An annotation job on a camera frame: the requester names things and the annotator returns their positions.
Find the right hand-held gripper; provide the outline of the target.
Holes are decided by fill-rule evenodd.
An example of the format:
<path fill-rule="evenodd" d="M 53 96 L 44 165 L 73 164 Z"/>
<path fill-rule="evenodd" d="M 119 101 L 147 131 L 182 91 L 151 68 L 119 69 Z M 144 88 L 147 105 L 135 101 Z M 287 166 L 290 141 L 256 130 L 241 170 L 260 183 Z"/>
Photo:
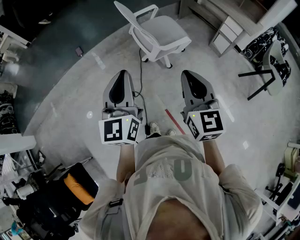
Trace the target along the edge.
<path fill-rule="evenodd" d="M 203 142 L 222 135 L 225 126 L 211 83 L 193 71 L 183 70 L 181 86 L 186 103 L 181 115 L 194 139 Z"/>

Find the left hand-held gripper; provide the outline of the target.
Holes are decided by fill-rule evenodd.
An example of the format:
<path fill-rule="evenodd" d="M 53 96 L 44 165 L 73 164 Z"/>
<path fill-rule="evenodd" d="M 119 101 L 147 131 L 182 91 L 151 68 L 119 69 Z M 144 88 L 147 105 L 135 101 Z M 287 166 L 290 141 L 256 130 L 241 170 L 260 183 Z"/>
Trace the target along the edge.
<path fill-rule="evenodd" d="M 134 106 L 134 86 L 130 73 L 118 72 L 108 83 L 103 93 L 102 120 L 98 122 L 101 141 L 104 145 L 122 146 L 135 144 L 143 109 Z M 108 106 L 124 108 L 107 108 Z"/>

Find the person's right forearm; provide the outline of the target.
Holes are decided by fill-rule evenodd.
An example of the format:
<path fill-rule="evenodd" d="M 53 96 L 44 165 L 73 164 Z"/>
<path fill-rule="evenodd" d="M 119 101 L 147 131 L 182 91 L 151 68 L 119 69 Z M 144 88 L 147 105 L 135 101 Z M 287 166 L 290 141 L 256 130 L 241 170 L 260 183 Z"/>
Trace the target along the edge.
<path fill-rule="evenodd" d="M 215 174 L 220 175 L 225 169 L 225 163 L 221 156 L 215 140 L 203 142 L 205 162 L 209 165 Z"/>

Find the person's left forearm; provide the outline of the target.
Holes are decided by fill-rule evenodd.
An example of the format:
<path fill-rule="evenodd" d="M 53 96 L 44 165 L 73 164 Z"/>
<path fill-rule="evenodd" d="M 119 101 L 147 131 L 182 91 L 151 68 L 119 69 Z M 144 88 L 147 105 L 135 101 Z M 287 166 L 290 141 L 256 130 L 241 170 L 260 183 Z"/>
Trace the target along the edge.
<path fill-rule="evenodd" d="M 116 179 L 124 182 L 128 174 L 135 172 L 135 147 L 134 145 L 122 145 L 117 167 Z"/>

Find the curved wooden reception desk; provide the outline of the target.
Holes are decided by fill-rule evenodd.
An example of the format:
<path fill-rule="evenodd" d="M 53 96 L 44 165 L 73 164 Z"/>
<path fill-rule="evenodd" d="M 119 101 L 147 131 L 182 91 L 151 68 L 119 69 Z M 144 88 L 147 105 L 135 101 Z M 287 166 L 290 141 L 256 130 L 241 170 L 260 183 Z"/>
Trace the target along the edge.
<path fill-rule="evenodd" d="M 179 18 L 198 15 L 216 30 L 209 46 L 218 57 L 243 50 L 252 40 L 284 20 L 300 0 L 180 0 Z"/>

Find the red floor tape strip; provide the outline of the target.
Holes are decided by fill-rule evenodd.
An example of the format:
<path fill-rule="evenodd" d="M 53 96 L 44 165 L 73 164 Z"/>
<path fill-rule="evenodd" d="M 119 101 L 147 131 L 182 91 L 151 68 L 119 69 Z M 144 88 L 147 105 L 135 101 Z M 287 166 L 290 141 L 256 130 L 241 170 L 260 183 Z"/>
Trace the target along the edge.
<path fill-rule="evenodd" d="M 174 125 L 177 127 L 177 129 L 180 131 L 181 134 L 185 135 L 185 131 L 182 129 L 182 127 L 180 126 L 180 124 L 176 121 L 176 119 L 173 117 L 173 115 L 171 114 L 171 112 L 168 109 L 165 109 L 166 114 L 169 116 L 169 118 L 171 119 L 171 121 L 174 123 Z"/>

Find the black white patterned cushion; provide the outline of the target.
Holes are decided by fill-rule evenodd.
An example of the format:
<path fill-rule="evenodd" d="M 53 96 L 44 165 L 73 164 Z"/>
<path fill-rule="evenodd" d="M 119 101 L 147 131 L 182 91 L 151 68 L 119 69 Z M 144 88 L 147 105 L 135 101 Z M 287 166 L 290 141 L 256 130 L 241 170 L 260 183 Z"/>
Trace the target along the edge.
<path fill-rule="evenodd" d="M 6 90 L 0 94 L 0 135 L 18 134 L 13 96 Z"/>
<path fill-rule="evenodd" d="M 274 39 L 281 43 L 281 53 L 283 57 L 286 55 L 289 49 L 289 45 L 285 42 L 285 39 L 280 35 L 278 29 L 271 27 L 260 36 L 255 38 L 251 43 L 249 43 L 243 50 L 245 56 L 254 65 L 255 70 L 262 70 L 263 67 L 263 57 L 267 50 L 271 47 Z M 270 57 L 271 64 L 278 71 L 283 86 L 286 85 L 287 79 L 291 74 L 291 67 L 289 63 L 285 61 L 285 64 L 279 64 L 273 56 Z"/>

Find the person's beige shirt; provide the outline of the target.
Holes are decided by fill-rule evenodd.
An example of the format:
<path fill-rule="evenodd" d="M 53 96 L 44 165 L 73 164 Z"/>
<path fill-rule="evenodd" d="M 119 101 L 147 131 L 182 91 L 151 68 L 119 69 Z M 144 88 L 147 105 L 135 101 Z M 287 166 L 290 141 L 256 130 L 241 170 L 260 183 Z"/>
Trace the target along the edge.
<path fill-rule="evenodd" d="M 188 135 L 137 144 L 135 172 L 106 179 L 79 223 L 82 240 L 246 240 L 263 206 L 241 170 L 220 175 Z"/>

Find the white shelf board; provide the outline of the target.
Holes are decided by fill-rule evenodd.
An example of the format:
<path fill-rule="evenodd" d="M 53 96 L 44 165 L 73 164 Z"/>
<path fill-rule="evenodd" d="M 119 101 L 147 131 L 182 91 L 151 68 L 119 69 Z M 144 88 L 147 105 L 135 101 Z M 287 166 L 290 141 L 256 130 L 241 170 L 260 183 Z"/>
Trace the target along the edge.
<path fill-rule="evenodd" d="M 21 134 L 0 135 L 0 155 L 31 150 L 37 142 L 33 135 L 22 136 Z"/>

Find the black and orange backpack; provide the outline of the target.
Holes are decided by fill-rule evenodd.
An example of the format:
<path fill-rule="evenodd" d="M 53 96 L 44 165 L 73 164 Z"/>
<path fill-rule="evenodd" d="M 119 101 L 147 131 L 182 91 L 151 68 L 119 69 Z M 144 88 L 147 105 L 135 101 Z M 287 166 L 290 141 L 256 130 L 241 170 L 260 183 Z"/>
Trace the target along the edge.
<path fill-rule="evenodd" d="M 83 201 L 76 195 L 66 184 L 68 177 L 73 177 L 89 196 L 96 197 L 98 186 L 81 163 L 73 165 L 58 180 L 52 180 L 28 195 L 16 213 L 32 240 L 69 240 L 75 235 L 71 224 L 93 200 Z"/>

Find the white table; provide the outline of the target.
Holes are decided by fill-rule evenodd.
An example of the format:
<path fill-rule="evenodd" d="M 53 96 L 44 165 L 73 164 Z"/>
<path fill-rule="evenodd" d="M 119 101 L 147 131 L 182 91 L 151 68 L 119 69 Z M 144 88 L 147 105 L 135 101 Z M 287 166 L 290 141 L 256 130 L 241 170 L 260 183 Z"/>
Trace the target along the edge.
<path fill-rule="evenodd" d="M 15 34 L 2 25 L 0 25 L 0 32 L 3 33 L 2 37 L 0 37 L 0 55 L 2 56 L 2 60 L 8 63 L 18 62 L 19 57 L 15 53 L 8 50 L 10 45 L 15 44 L 27 49 L 31 42 Z"/>

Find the black folding stand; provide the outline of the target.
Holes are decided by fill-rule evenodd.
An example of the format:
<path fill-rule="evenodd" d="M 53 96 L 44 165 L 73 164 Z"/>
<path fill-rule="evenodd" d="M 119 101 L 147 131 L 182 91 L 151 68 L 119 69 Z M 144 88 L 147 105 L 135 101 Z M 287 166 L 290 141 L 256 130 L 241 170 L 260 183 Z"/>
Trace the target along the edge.
<path fill-rule="evenodd" d="M 265 187 L 265 190 L 271 192 L 270 199 L 274 201 L 277 205 L 281 205 L 281 203 L 285 200 L 285 198 L 290 193 L 293 182 L 288 181 L 287 184 L 283 185 L 281 182 L 281 178 L 284 176 L 285 172 L 285 164 L 280 163 L 277 167 L 276 171 L 276 179 L 277 183 L 273 189 L 270 189 L 268 186 Z"/>

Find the white paper roll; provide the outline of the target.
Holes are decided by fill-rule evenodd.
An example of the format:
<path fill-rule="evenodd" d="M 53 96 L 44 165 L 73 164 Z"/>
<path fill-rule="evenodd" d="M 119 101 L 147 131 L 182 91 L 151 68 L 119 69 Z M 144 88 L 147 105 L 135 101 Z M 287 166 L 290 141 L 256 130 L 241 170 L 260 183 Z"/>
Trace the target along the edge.
<path fill-rule="evenodd" d="M 23 187 L 20 187 L 16 190 L 17 195 L 19 196 L 20 199 L 26 200 L 26 197 L 32 193 L 35 192 L 34 188 L 32 187 L 31 184 L 27 184 Z"/>

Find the white shelf unit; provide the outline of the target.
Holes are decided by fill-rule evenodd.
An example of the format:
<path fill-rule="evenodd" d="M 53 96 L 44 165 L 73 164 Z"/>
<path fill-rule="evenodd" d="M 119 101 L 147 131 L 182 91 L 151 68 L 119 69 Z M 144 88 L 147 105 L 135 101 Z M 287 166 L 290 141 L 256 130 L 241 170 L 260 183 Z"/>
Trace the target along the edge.
<path fill-rule="evenodd" d="M 275 203 L 258 189 L 255 193 L 265 203 L 263 211 L 275 221 L 276 225 L 284 220 L 292 222 L 300 213 L 300 175 L 292 183 L 291 191 L 283 198 L 281 204 Z"/>

